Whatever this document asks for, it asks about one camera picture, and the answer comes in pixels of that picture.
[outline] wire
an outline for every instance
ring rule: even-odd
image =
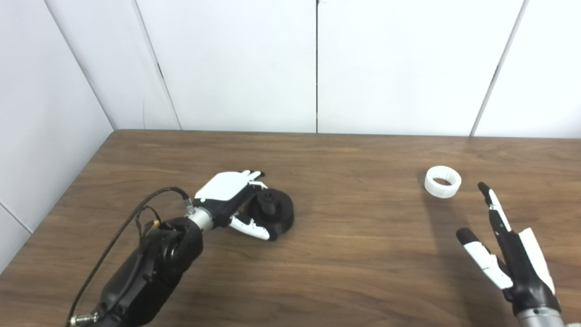
[[[157,213],[157,211],[155,209],[153,209],[152,207],[146,205],[143,207],[143,209],[141,210],[140,213],[137,214],[137,217],[135,218],[135,223],[138,225],[138,229],[141,228],[141,222],[139,221],[140,217],[141,217],[141,213],[143,213],[146,209],[151,210],[154,214],[155,214],[155,220],[153,221],[149,221],[144,225],[144,229],[143,229],[143,233],[139,234],[139,247],[141,248],[141,253],[143,253],[143,240],[145,239],[145,237],[147,236],[147,234],[149,233],[149,231],[151,230],[151,228],[161,225],[162,224],[162,219],[159,217],[159,214]]]
[[[109,307],[107,307],[107,309],[105,309],[105,312],[103,313],[103,315],[110,314],[113,311],[113,309],[115,309],[115,307],[119,304],[119,301],[121,301],[121,299],[125,296],[125,294],[127,294],[127,292],[129,291],[129,288],[133,285],[135,279],[137,278],[137,273],[139,272],[139,266],[141,266],[141,261],[143,260],[143,257],[145,254],[144,253],[144,245],[143,245],[145,233],[149,231],[149,229],[147,231],[145,231],[145,230],[142,231],[141,222],[139,221],[139,218],[141,217],[141,213],[147,209],[150,209],[151,211],[153,211],[156,219],[159,222],[162,221],[159,218],[159,214],[157,214],[157,211],[155,211],[155,209],[153,209],[152,207],[150,207],[148,205],[143,206],[141,208],[141,210],[139,211],[139,213],[137,213],[137,216],[135,216],[135,225],[137,226],[137,231],[139,233],[139,251],[137,252],[137,257],[135,258],[135,264],[133,265],[133,269],[131,270],[131,273],[129,274],[129,278],[127,279],[127,282],[125,283],[125,285],[123,285],[123,288],[119,292],[119,295],[117,295],[117,297],[115,298],[115,301],[113,301],[113,303],[111,303],[111,305]]]
[[[153,192],[152,194],[148,195],[143,201],[141,201],[141,203],[137,207],[135,207],[133,212],[127,217],[125,222],[123,222],[123,224],[121,225],[121,227],[119,228],[117,233],[115,233],[115,235],[113,236],[111,241],[109,241],[109,244],[107,245],[107,247],[103,251],[103,254],[101,254],[101,257],[99,258],[99,260],[97,260],[97,263],[93,267],[93,270],[91,270],[91,272],[87,276],[87,279],[85,280],[85,282],[81,286],[81,289],[78,291],[77,295],[75,296],[73,303],[71,305],[71,309],[69,310],[69,316],[67,317],[67,321],[65,323],[66,327],[70,327],[70,325],[71,325],[70,320],[73,317],[74,311],[77,308],[77,304],[78,304],[79,300],[81,299],[81,296],[83,296],[85,289],[87,289],[87,286],[89,286],[89,283],[91,282],[91,280],[93,279],[93,277],[97,273],[97,270],[99,270],[99,267],[101,266],[101,264],[103,263],[103,261],[105,260],[107,255],[109,254],[109,251],[111,251],[111,248],[113,248],[113,246],[115,245],[115,242],[117,241],[119,236],[121,236],[121,234],[123,233],[123,231],[125,230],[127,225],[129,225],[129,223],[133,220],[133,218],[142,211],[142,208],[145,206],[145,204],[147,202],[149,202],[151,199],[155,198],[159,194],[169,192],[169,191],[179,193],[182,196],[183,200],[189,199],[188,193],[186,193],[181,188],[175,187],[175,186],[165,187],[163,189],[157,190],[157,191]]]

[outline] wood grain tabletop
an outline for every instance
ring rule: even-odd
[[[435,165],[462,176],[430,196]],[[121,130],[113,133],[0,275],[1,326],[62,326],[79,287],[134,207],[228,170],[262,170],[295,203],[276,242],[233,229],[205,249],[148,326],[517,326],[511,306],[454,235],[500,254],[478,191],[492,187],[515,230],[532,227],[563,317],[581,321],[581,140]],[[181,199],[152,201],[162,218]],[[137,246],[130,225],[81,299],[90,312]]]

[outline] white ring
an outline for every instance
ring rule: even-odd
[[[442,185],[436,182],[434,178],[443,179],[450,185]],[[435,197],[451,198],[460,188],[460,184],[462,184],[462,177],[456,170],[446,166],[435,166],[428,169],[424,186]]]

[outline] robotic arm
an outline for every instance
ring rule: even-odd
[[[521,327],[563,327],[561,307],[543,252],[531,228],[515,233],[494,191],[484,183],[478,188],[489,207],[492,231],[506,264],[492,254],[468,228],[456,232],[458,240],[476,264],[503,291]]]
[[[288,231],[294,221],[291,198],[257,181],[260,176],[264,174],[250,170],[219,173],[196,193],[193,201],[185,199],[185,216],[147,223],[139,247],[107,282],[93,312],[70,317],[67,325],[148,324],[202,253],[203,235],[217,227],[232,226],[271,241]],[[246,212],[238,212],[246,202]]]

